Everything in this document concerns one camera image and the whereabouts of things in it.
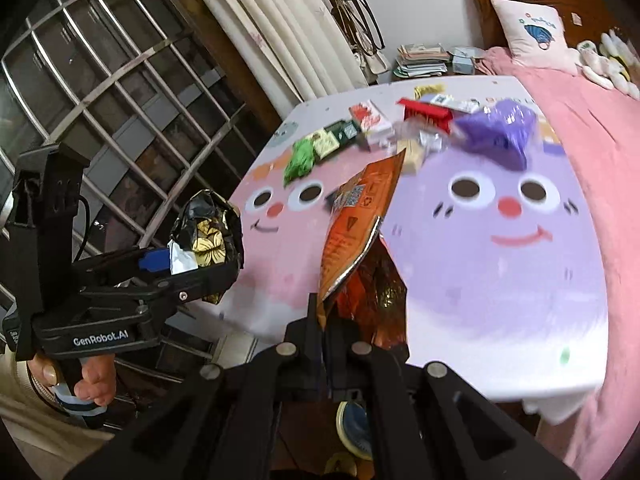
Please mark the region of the person left hand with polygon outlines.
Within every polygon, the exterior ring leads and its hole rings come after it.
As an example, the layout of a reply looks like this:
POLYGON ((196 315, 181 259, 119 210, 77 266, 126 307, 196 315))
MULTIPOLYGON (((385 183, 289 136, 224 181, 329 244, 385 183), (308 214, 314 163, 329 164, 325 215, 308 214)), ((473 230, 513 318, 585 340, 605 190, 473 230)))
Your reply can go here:
MULTIPOLYGON (((27 362, 28 368, 40 384, 53 387, 62 382, 62 374, 43 354, 27 362)), ((74 385, 75 396, 99 406, 110 404, 116 394, 116 368, 114 356, 92 356, 82 364, 81 378, 74 385)))

